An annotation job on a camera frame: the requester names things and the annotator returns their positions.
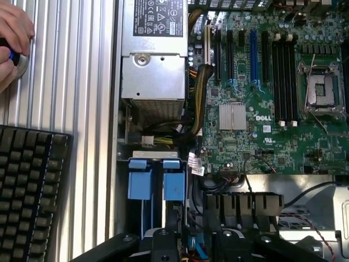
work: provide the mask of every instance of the hand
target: hand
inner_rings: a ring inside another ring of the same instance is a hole
[[[10,54],[11,51],[7,47],[0,46],[0,93],[10,85],[17,75],[17,67],[9,59]]]
[[[26,12],[0,0],[0,36],[7,40],[11,48],[17,53],[28,56],[30,53],[29,41],[34,35],[34,25]]]

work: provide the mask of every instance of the pcie slot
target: pcie slot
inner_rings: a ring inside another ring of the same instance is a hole
[[[262,32],[262,75],[263,83],[269,82],[269,34]]]
[[[298,125],[294,45],[273,42],[275,121],[280,126]]]
[[[214,63],[215,63],[215,79],[216,81],[221,80],[221,64],[220,60],[222,57],[222,36],[221,36],[221,31],[217,30],[215,34],[215,45],[214,45]]]
[[[349,114],[349,41],[346,41],[341,46],[342,51],[342,68],[343,68],[343,82],[344,82],[344,100],[345,112]]]
[[[211,64],[211,25],[205,25],[203,29],[203,57],[204,64]]]
[[[227,69],[228,69],[228,79],[234,79],[233,30],[227,31]]]
[[[251,82],[258,82],[258,45],[257,45],[257,32],[255,30],[250,31],[250,58],[251,58]]]

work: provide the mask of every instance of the black keyboard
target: black keyboard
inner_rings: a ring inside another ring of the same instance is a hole
[[[71,141],[0,126],[0,262],[44,260]]]

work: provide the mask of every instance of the aluminum ribbed surface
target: aluminum ribbed surface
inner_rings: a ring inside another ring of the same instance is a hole
[[[115,163],[108,165],[108,146],[115,0],[9,2],[26,10],[36,36],[25,75],[0,95],[0,123],[74,136],[69,191],[48,260],[67,261],[113,231]]]

